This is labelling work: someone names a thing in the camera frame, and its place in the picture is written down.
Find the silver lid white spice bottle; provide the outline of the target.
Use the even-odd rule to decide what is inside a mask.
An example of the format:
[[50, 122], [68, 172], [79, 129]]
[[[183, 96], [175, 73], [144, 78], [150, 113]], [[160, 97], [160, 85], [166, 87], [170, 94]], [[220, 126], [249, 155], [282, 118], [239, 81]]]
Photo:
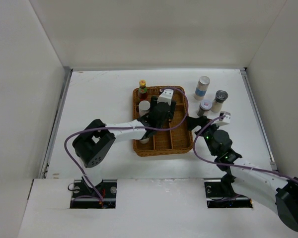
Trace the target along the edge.
[[143, 117], [150, 112], [150, 102], [147, 100], [140, 101], [138, 105], [139, 117]]

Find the small jar red label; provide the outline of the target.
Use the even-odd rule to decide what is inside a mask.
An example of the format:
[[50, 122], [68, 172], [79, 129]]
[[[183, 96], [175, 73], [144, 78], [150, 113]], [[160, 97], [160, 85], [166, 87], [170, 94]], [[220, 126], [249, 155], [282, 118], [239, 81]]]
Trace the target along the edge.
[[199, 104], [199, 108], [197, 110], [197, 115], [199, 117], [203, 116], [205, 113], [207, 113], [208, 111], [211, 110], [212, 105], [213, 104], [211, 101], [203, 99]]

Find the red sauce bottle yellow cap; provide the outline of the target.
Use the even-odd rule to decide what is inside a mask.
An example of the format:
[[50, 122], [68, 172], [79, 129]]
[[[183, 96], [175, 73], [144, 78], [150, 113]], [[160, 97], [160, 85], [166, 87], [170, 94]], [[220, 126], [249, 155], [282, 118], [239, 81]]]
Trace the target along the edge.
[[147, 83], [145, 80], [139, 81], [138, 98], [140, 101], [146, 100], [148, 98]]

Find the black cap pepper grinder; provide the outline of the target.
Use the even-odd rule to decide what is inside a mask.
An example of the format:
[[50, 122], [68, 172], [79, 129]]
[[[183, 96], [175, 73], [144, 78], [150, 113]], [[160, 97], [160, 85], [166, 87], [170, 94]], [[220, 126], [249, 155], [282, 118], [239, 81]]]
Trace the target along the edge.
[[141, 144], [146, 144], [149, 142], [149, 138], [140, 140]]

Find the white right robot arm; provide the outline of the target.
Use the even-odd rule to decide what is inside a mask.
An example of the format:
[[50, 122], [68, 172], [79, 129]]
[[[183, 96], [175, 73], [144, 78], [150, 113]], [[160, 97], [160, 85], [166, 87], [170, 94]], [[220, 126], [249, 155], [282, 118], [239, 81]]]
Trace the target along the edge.
[[226, 196], [243, 195], [273, 211], [289, 229], [298, 232], [298, 178], [262, 169], [235, 152], [228, 132], [220, 126], [229, 124], [230, 113], [221, 112], [215, 119], [185, 115], [187, 129], [202, 137], [215, 160], [212, 162], [225, 175], [220, 189]]

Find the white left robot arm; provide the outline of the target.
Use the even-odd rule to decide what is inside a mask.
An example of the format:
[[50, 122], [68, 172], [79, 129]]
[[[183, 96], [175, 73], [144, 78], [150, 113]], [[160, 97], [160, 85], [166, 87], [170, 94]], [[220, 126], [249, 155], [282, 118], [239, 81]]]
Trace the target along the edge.
[[131, 122], [104, 124], [100, 119], [92, 121], [72, 143], [75, 154], [86, 169], [98, 167], [114, 143], [127, 140], [145, 140], [153, 137], [167, 121], [173, 119], [176, 102], [170, 103], [153, 97], [149, 112]]

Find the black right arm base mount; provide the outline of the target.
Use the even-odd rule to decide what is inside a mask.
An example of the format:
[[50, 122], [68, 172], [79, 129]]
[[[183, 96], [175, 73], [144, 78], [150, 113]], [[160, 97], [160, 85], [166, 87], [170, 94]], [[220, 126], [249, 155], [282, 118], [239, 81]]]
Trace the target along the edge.
[[228, 176], [204, 180], [207, 207], [210, 209], [253, 208], [252, 200], [235, 193], [230, 181]]

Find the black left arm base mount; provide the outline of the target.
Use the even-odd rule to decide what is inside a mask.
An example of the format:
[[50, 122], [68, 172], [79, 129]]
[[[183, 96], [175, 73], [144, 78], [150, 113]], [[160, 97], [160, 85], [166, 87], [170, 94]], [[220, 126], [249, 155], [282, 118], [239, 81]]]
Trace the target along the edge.
[[96, 187], [103, 200], [99, 200], [99, 195], [86, 182], [74, 180], [68, 185], [71, 192], [71, 209], [115, 209], [117, 196], [117, 180], [103, 180]]

